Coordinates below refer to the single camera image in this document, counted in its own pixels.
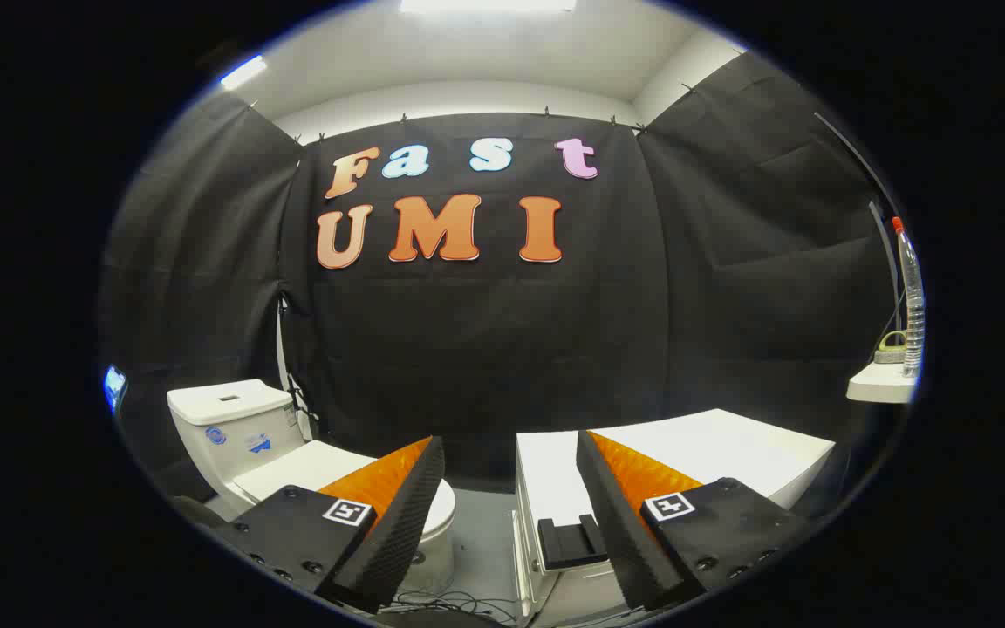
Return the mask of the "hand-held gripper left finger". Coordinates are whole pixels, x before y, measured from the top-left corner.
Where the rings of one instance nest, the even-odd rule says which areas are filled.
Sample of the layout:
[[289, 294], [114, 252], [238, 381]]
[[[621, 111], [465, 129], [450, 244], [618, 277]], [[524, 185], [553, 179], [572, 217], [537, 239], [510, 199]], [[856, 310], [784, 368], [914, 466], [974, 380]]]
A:
[[286, 484], [213, 534], [268, 575], [375, 613], [411, 567], [443, 474], [442, 440], [426, 437], [322, 488]]

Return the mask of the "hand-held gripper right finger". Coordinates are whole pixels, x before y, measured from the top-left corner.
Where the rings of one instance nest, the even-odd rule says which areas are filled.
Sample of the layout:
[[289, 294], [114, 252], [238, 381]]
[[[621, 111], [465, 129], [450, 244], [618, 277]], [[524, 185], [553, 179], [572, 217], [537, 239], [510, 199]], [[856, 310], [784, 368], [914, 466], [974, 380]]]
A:
[[806, 518], [733, 477], [701, 482], [591, 430], [576, 468], [630, 608], [682, 604], [773, 562]]

